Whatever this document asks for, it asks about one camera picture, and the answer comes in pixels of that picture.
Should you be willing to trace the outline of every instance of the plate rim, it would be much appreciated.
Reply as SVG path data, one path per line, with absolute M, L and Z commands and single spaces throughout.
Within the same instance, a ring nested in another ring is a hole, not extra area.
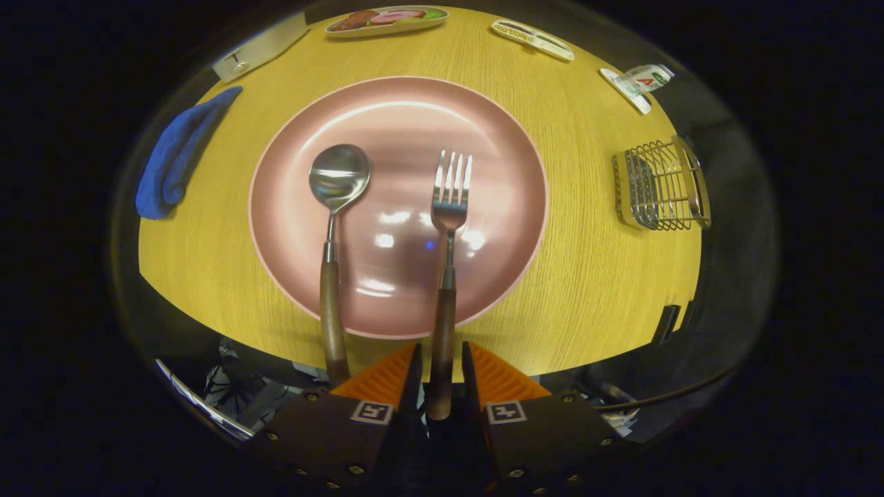
M 249 231 L 249 235 L 252 239 L 252 248 L 255 250 L 255 253 L 258 255 L 258 260 L 261 262 L 261 266 L 264 269 L 264 273 L 267 274 L 267 276 L 269 276 L 271 278 L 271 280 L 273 281 L 273 284 L 276 286 L 276 288 L 280 292 L 282 292 L 283 295 L 286 296 L 286 299 L 288 299 L 289 302 L 293 302 L 299 309 L 306 312 L 308 315 L 312 316 L 314 319 L 319 320 L 320 319 L 319 314 L 313 312 L 313 310 L 308 309 L 306 306 L 304 306 L 303 304 L 298 302 L 298 300 L 295 299 L 285 289 L 285 287 L 283 287 L 282 284 L 279 283 L 279 280 L 276 278 L 276 276 L 274 276 L 273 271 L 271 271 L 270 267 L 267 265 L 267 261 L 264 260 L 264 256 L 261 253 L 261 249 L 258 246 L 258 240 L 255 237 L 254 214 L 252 211 L 252 207 L 254 204 L 252 198 L 255 193 L 255 182 L 258 178 L 258 173 L 261 171 L 261 164 L 263 163 L 264 157 L 267 155 L 268 150 L 270 150 L 270 147 L 277 140 L 279 135 L 282 134 L 282 132 L 288 127 L 288 125 L 291 124 L 292 121 L 297 119 L 298 116 L 300 116 L 304 111 L 306 111 L 307 109 L 309 109 L 310 107 L 312 107 L 313 105 L 318 103 L 319 101 L 323 100 L 327 96 L 331 96 L 333 94 L 344 91 L 344 90 L 354 87 L 354 86 L 358 86 L 358 85 L 362 85 L 362 84 L 366 84 L 366 83 L 370 83 L 370 82 L 374 82 L 374 81 L 381 81 L 381 80 L 432 80 L 432 81 L 441 82 L 441 83 L 445 83 L 445 84 L 449 84 L 449 85 L 454 85 L 456 87 L 460 87 L 464 90 L 467 90 L 468 92 L 471 92 L 471 93 L 481 96 L 482 98 L 484 98 L 485 100 L 487 100 L 488 102 L 490 102 L 494 106 L 496 106 L 498 109 L 503 111 L 510 119 L 513 120 L 513 122 L 517 126 L 519 126 L 519 129 L 522 130 L 525 137 L 528 139 L 528 143 L 530 144 L 531 149 L 534 151 L 534 155 L 535 155 L 535 157 L 537 157 L 537 161 L 539 162 L 539 165 L 540 165 L 540 175 L 543 178 L 543 183 L 544 183 L 544 216 L 543 216 L 543 221 L 540 224 L 540 234 L 537 237 L 537 242 L 534 244 L 534 248 L 531 250 L 531 255 L 528 257 L 527 263 L 524 265 L 522 270 L 519 272 L 519 275 L 516 276 L 516 278 L 513 280 L 513 283 L 510 284 L 509 287 L 507 287 L 507 290 L 502 292 L 496 299 L 494 299 L 488 305 L 483 307 L 481 310 L 479 310 L 473 316 L 463 319 L 462 321 L 455 322 L 454 327 L 458 328 L 458 327 L 464 326 L 468 323 L 471 323 L 471 322 L 475 321 L 476 319 L 479 319 L 484 314 L 486 314 L 489 310 L 491 310 L 494 306 L 496 306 L 500 301 L 502 301 L 504 299 L 504 297 L 509 295 L 513 291 L 513 289 L 519 285 L 519 283 L 522 282 L 522 278 L 525 277 L 525 273 L 527 273 L 528 269 L 531 267 L 531 265 L 534 264 L 534 260 L 537 258 L 537 254 L 540 252 L 540 246 L 543 244 L 544 237 L 546 236 L 546 223 L 549 220 L 549 211 L 550 211 L 549 179 L 546 177 L 546 166 L 544 164 L 543 156 L 540 155 L 540 150 L 537 149 L 537 144 L 531 138 L 531 135 L 528 133 L 528 130 L 525 129 L 525 126 L 523 126 L 522 123 L 519 122 L 519 119 L 516 119 L 512 113 L 510 113 L 506 108 L 504 108 L 502 105 L 497 103 L 494 99 L 490 98 L 489 96 L 487 96 L 486 94 L 484 94 L 480 91 L 474 90 L 473 88 L 467 87 L 465 85 L 461 85 L 460 83 L 456 83 L 454 81 L 443 80 L 441 78 L 432 78 L 432 77 L 428 77 L 428 76 L 411 76 L 411 75 L 382 76 L 379 78 L 369 78 L 367 80 L 361 80 L 361 81 L 357 81 L 355 83 L 350 83 L 349 85 L 335 89 L 335 90 L 330 91 L 328 93 L 324 93 L 321 96 L 319 96 L 317 99 L 311 101 L 307 105 L 304 105 L 299 111 L 295 112 L 295 114 L 290 119 L 288 119 L 285 122 L 285 124 L 280 126 L 279 130 L 277 130 L 277 132 L 273 135 L 273 137 L 270 139 L 270 141 L 267 142 L 267 145 L 264 147 L 263 152 L 261 152 L 261 156 L 258 157 L 258 163 L 255 165 L 255 170 L 252 172 L 252 180 L 249 182 L 249 185 L 248 185 L 248 210 L 247 210 L 248 231 Z M 371 339 L 376 339 L 376 340 L 414 340 L 414 339 L 426 338 L 426 337 L 429 337 L 432 335 L 432 331 L 429 331 L 426 333 L 411 333 L 408 335 L 376 335 L 376 334 L 372 334 L 372 333 L 362 332 L 359 330 L 354 330 L 354 329 L 351 329 L 346 326 L 344 326 L 344 331 L 346 331 L 347 333 L 351 333 L 353 335 L 356 335 L 356 336 L 361 336 L 361 337 L 371 338 Z

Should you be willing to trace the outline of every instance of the spoon handle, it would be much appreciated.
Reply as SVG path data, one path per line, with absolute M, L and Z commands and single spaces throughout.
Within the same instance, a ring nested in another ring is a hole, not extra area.
M 344 326 L 340 322 L 339 271 L 337 260 L 323 260 L 319 276 L 319 316 L 323 330 L 325 369 L 331 387 L 350 378 L 347 350 L 344 347 Z

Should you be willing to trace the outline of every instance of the metal wire basket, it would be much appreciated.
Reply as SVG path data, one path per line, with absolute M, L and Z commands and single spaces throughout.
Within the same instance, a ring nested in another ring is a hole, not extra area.
M 682 138 L 660 140 L 613 157 L 617 211 L 636 228 L 690 229 L 712 225 L 700 161 Z

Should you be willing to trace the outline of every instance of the black background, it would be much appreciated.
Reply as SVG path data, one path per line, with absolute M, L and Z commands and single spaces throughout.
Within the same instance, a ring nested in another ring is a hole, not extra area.
M 277 484 L 141 367 L 117 328 L 102 252 L 114 175 L 155 102 L 216 55 L 205 47 L 238 35 L 226 29 L 235 20 L 245 34 L 292 4 L 13 4 L 4 14 L 5 114 L 20 132 L 6 134 L 4 164 L 4 225 L 15 232 L 4 252 L 13 249 L 4 284 L 15 308 L 5 379 L 7 410 L 18 415 L 5 427 L 15 439 L 3 464 L 16 477 L 3 478 L 8 494 L 231 494 Z M 870 365 L 858 352 L 881 328 L 857 317 L 880 291 L 856 290 L 874 276 L 861 252 L 880 194 L 858 192 L 872 184 L 879 147 L 870 110 L 880 107 L 880 62 L 861 56 L 880 39 L 880 12 L 836 2 L 589 6 L 684 62 L 737 113 L 766 158 L 784 230 L 780 292 L 749 362 L 694 423 L 602 486 L 871 492 L 880 414 L 857 367 Z M 759 80 L 781 91 L 760 91 Z

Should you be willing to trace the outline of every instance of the fork handle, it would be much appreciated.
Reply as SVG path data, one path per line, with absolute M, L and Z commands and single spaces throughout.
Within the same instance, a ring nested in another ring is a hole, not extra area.
M 340 322 L 338 287 L 338 261 L 323 260 L 319 272 L 319 321 L 323 329 L 325 369 L 332 388 L 350 378 L 347 350 L 344 348 L 344 326 Z
M 450 269 L 453 277 L 454 268 Z M 436 303 L 436 330 L 433 333 L 430 384 L 427 389 L 427 416 L 436 421 L 447 419 L 451 413 L 451 374 L 454 361 L 454 305 L 456 302 L 456 290 L 453 288 L 439 289 Z

